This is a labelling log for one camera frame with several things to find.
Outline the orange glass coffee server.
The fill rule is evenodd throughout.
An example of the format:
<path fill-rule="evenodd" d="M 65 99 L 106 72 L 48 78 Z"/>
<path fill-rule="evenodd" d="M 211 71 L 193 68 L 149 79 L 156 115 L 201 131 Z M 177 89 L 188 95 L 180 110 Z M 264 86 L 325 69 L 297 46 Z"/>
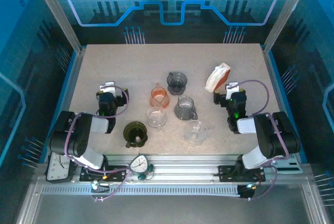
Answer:
<path fill-rule="evenodd" d="M 156 84 L 150 94 L 150 105 L 152 107 L 160 106 L 166 108 L 169 103 L 170 98 L 167 91 L 163 87 L 161 87 L 160 84 Z"/>

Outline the smoky grey glass pitcher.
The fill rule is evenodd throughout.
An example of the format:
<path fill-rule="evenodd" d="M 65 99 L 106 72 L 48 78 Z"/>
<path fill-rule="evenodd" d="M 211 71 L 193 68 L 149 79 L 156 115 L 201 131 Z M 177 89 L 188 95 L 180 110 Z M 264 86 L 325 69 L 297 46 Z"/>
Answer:
<path fill-rule="evenodd" d="M 178 96 L 174 107 L 175 116 L 182 121 L 198 120 L 194 101 L 188 96 Z"/>

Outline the aluminium mounting rail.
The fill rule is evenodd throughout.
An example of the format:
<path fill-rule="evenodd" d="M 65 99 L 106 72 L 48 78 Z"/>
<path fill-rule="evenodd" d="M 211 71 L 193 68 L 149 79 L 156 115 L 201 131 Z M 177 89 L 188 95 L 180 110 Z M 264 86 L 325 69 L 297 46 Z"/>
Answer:
<path fill-rule="evenodd" d="M 155 184 L 217 184 L 218 166 L 233 166 L 238 155 L 146 155 L 154 166 Z M 297 181 L 300 174 L 279 174 L 282 181 Z"/>

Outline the square black-framed clock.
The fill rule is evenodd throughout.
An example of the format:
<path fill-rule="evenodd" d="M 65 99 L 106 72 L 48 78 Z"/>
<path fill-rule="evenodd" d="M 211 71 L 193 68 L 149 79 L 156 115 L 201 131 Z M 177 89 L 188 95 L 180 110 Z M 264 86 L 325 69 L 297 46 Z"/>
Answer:
<path fill-rule="evenodd" d="M 46 171 L 46 180 L 55 182 L 68 178 L 70 160 L 54 152 L 50 155 L 49 166 Z"/>

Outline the smoky grey coffee dripper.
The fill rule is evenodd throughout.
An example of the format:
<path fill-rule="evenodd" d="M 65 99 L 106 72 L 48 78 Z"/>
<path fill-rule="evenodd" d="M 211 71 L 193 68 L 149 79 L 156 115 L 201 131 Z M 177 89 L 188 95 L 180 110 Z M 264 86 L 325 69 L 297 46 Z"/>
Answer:
<path fill-rule="evenodd" d="M 169 72 L 166 82 L 170 94 L 179 96 L 182 95 L 186 89 L 187 77 L 182 72 Z"/>

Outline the dark green coffee dripper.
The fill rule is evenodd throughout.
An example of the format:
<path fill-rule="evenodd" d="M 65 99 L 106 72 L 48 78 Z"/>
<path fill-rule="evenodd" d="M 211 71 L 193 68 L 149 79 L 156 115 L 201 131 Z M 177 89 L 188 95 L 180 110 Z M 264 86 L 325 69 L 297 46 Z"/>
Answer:
<path fill-rule="evenodd" d="M 128 123 L 123 130 L 126 148 L 142 147 L 148 140 L 147 128 L 139 121 Z"/>

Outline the aluminium frame post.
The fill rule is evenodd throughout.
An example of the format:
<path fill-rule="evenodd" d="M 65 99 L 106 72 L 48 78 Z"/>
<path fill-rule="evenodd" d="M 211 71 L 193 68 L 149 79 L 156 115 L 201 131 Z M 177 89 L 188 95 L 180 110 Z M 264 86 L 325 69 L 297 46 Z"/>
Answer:
<path fill-rule="evenodd" d="M 79 55 L 82 51 L 81 44 L 71 24 L 69 23 L 69 20 L 67 19 L 60 3 L 58 2 L 58 0 L 45 0 L 45 2 L 48 5 L 50 11 L 52 12 L 54 18 L 56 19 L 57 23 L 59 24 L 68 42 L 72 46 L 73 50 L 76 54 Z"/>
<path fill-rule="evenodd" d="M 278 36 L 282 32 L 285 24 L 287 23 L 288 19 L 290 18 L 291 14 L 294 12 L 298 2 L 300 0 L 287 0 L 285 5 L 283 6 L 276 22 L 274 23 L 271 31 L 269 32 L 265 43 L 263 53 L 268 55 L 271 48 L 273 47 L 274 43 L 276 42 Z"/>

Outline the clear glass coffee server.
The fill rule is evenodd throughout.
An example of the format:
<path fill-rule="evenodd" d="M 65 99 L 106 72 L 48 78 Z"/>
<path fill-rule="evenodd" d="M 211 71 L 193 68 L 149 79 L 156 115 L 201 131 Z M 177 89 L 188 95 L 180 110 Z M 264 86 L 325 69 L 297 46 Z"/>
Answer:
<path fill-rule="evenodd" d="M 167 123 L 167 115 L 161 106 L 153 106 L 147 110 L 148 125 L 160 131 Z"/>

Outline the small LED controller board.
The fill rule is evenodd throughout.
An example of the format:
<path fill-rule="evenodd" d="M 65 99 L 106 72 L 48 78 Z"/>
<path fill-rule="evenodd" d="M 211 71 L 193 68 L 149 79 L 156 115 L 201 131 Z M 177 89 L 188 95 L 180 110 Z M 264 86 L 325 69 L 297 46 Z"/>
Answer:
<path fill-rule="evenodd" d="M 109 191 L 110 187 L 100 185 L 98 180 L 93 180 L 91 183 L 91 193 L 108 193 Z"/>
<path fill-rule="evenodd" d="M 253 189 L 252 184 L 245 184 L 245 185 L 238 185 L 237 186 L 237 193 L 240 196 L 240 198 L 252 198 L 255 194 L 255 190 Z"/>

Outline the triangular white-faced clock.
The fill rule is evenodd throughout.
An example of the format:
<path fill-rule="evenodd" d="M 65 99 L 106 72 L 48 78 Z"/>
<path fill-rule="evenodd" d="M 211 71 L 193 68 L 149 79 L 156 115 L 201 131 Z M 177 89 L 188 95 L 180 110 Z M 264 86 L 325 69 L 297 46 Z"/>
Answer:
<path fill-rule="evenodd" d="M 154 166 L 151 164 L 146 155 L 140 154 L 132 160 L 129 165 L 132 174 L 137 176 L 137 179 L 144 181 L 149 174 L 154 174 Z"/>

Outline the orange coffee filter pack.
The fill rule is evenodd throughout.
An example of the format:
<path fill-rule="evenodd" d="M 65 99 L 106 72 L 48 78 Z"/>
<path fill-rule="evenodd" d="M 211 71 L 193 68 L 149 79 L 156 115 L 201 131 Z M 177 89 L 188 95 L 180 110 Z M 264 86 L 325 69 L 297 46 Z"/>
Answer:
<path fill-rule="evenodd" d="M 207 79 L 205 89 L 210 93 L 217 90 L 227 81 L 230 70 L 230 66 L 226 63 L 221 63 L 219 66 L 216 66 Z"/>

